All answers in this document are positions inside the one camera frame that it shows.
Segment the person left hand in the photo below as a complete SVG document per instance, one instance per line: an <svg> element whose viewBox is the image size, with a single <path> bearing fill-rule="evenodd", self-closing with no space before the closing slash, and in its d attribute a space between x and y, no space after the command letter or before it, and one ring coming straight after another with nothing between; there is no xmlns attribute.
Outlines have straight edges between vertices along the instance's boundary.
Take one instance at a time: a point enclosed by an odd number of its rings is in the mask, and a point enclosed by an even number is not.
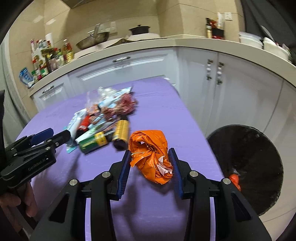
<svg viewBox="0 0 296 241"><path fill-rule="evenodd" d="M22 203L22 201L26 205L27 216L36 216L38 212L38 207L33 192L33 188L30 182L26 183L26 188L23 197L19 197L18 195L12 193L6 193L1 195L1 208L4 209L7 207L17 207Z"/></svg>

